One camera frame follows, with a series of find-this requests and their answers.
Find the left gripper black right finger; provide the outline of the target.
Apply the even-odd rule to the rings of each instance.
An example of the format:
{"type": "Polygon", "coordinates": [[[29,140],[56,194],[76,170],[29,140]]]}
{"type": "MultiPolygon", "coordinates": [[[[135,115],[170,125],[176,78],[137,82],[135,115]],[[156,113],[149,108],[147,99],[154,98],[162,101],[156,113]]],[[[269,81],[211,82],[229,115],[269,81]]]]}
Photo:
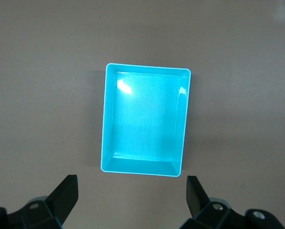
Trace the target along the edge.
{"type": "Polygon", "coordinates": [[[186,201],[189,218],[182,229],[245,229],[245,217],[232,210],[229,203],[219,198],[210,198],[196,176],[188,176],[186,201]]]}

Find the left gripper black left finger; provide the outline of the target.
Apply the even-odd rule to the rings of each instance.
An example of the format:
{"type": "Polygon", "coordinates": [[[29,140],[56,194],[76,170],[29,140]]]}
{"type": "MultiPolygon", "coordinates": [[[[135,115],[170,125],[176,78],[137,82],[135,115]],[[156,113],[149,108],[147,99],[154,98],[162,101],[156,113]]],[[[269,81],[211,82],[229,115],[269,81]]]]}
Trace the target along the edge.
{"type": "Polygon", "coordinates": [[[22,209],[25,229],[61,229],[78,201],[77,175],[68,175],[47,197],[36,198],[22,209]]]}

